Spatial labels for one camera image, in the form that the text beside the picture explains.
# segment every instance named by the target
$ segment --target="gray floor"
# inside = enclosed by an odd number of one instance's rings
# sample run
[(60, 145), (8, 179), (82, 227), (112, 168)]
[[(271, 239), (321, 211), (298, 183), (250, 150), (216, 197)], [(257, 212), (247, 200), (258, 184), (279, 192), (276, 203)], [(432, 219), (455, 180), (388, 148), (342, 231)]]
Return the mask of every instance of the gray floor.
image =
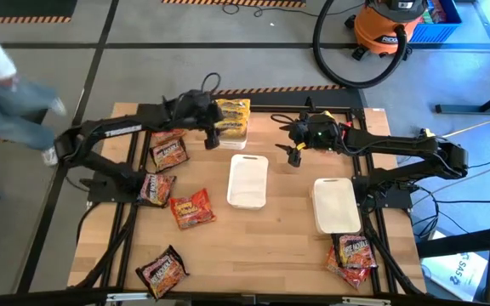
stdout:
[[(360, 1), (336, 2), (337, 12)], [(0, 25), (2, 42), (95, 43), (111, 0), (80, 0), (73, 20), (62, 25)], [(481, 2), (490, 15), (490, 2)], [(310, 1), (317, 13), (320, 2)], [(448, 43), (490, 43), (472, 4), (458, 5), (464, 24)], [(255, 18), (252, 8), (226, 15), (219, 6), (160, 4), (157, 0), (121, 1), (109, 36), (110, 43), (309, 43), (315, 18), (301, 14), (265, 12)], [(332, 16), (325, 25), (325, 42), (352, 43), (343, 21), (351, 12)], [(49, 114), (45, 124), (61, 132), (71, 123), (83, 90), (94, 51), (9, 50), (20, 72), (58, 89), (70, 111), (66, 118)], [(357, 63), (350, 50), (325, 50), (327, 62), (342, 75), (368, 79), (388, 65), (376, 56)], [(95, 79), (84, 119), (108, 116), (115, 102), (154, 103), (162, 95), (174, 97), (199, 88), (203, 77), (217, 71), (221, 88), (324, 85), (325, 78), (307, 49), (135, 49), (106, 50)], [(364, 90), (369, 107), (385, 108), (395, 135), (414, 135), (419, 128), (444, 134), (465, 128), (490, 116), (447, 116), (432, 112), (433, 105), (476, 104), (490, 99), (490, 50), (415, 50), (407, 62), (382, 84)], [(470, 153), (470, 165), (490, 161), (490, 126), (479, 127), (452, 139)], [(72, 170), (78, 180), (86, 170)], [(0, 294), (14, 290), (43, 198), (52, 176), (40, 156), (17, 144), (0, 144)], [(421, 184), (429, 189), (447, 184), (438, 178)], [(490, 199), (490, 173), (438, 194), (439, 199)], [(77, 221), (86, 195), (64, 184), (32, 290), (61, 289), (74, 253)], [(447, 204), (441, 210), (467, 230), (490, 228), (490, 204)], [(413, 211), (416, 219), (430, 216), (432, 202), (423, 201)], [(441, 217), (439, 227), (461, 233)]]

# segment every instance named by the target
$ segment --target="person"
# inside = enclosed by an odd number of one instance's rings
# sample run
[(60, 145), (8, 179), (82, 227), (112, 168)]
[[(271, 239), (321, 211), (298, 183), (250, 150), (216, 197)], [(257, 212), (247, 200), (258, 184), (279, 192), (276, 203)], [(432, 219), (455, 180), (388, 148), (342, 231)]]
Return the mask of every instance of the person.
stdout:
[(36, 95), (28, 96), (27, 93), (37, 93), (39, 88), (41, 87), (16, 76), (13, 61), (0, 46), (0, 138), (40, 150), (44, 163), (54, 166), (58, 163), (58, 158), (54, 150), (53, 131), (21, 117), (33, 111), (48, 109), (60, 116), (66, 115), (66, 108), (54, 92), (53, 95), (47, 94), (51, 97), (49, 99), (36, 99)]

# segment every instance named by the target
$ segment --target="wooden table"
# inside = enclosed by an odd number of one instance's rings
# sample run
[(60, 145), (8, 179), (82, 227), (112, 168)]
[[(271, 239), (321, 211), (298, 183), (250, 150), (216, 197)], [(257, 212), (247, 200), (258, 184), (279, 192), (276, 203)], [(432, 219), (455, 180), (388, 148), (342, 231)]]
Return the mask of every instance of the wooden table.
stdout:
[[(115, 104), (112, 116), (134, 114), (136, 104)], [(385, 112), (366, 109), (367, 129), (371, 133), (389, 134)], [(336, 116), (344, 122), (344, 116)], [(168, 174), (176, 175), (172, 196), (190, 196), (207, 188), (217, 220), (192, 229), (179, 230), (170, 210), (141, 207), (138, 212), (133, 245), (128, 261), (124, 288), (145, 290), (135, 268), (149, 263), (169, 245), (173, 245), (185, 261), (190, 276), (179, 283), (174, 292), (266, 293), (306, 295), (371, 295), (368, 279), (356, 291), (337, 275), (324, 269), (331, 245), (329, 235), (316, 231), (309, 189), (319, 178), (349, 178), (352, 160), (307, 150), (302, 165), (287, 164), (287, 155), (276, 143), (289, 145), (288, 134), (278, 129), (268, 113), (253, 112), (249, 122), (248, 143), (239, 153), (266, 156), (269, 160), (267, 204), (259, 211), (235, 209), (226, 202), (230, 159), (233, 150), (207, 151), (205, 136), (188, 132), (185, 136), (190, 160)], [(140, 158), (143, 133), (139, 136), (135, 158)], [(125, 162), (131, 136), (105, 140), (102, 155), (115, 162)], [(375, 167), (393, 168), (394, 156), (374, 155)], [(147, 170), (154, 170), (149, 159)], [(90, 271), (107, 247), (116, 205), (101, 204), (83, 225), (71, 268), (69, 285), (78, 283)], [(385, 224), (390, 250), (415, 286), (425, 290), (419, 257), (409, 217), (401, 210), (385, 209)], [(115, 256), (110, 284), (115, 284), (120, 254)], [(381, 257), (379, 279), (387, 291), (385, 268)]]

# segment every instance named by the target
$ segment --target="blue crate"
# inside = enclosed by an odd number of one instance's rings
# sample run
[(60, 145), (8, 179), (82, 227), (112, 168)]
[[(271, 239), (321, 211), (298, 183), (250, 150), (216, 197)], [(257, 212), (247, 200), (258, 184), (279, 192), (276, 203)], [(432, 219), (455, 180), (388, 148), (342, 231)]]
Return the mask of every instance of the blue crate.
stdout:
[(443, 43), (463, 23), (453, 0), (440, 0), (440, 4), (446, 12), (446, 23), (418, 24), (411, 43)]

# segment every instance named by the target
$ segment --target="blue jeans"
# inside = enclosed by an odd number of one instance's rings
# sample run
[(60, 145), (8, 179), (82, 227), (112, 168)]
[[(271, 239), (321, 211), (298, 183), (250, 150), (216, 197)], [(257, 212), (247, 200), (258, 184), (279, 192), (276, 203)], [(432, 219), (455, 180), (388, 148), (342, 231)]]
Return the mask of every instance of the blue jeans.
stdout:
[[(27, 81), (23, 83), (27, 87), (31, 85)], [(53, 99), (28, 99), (24, 93), (22, 88), (17, 91), (0, 85), (0, 139), (21, 143), (34, 150), (49, 149), (54, 145), (52, 130), (21, 116), (50, 108)]]

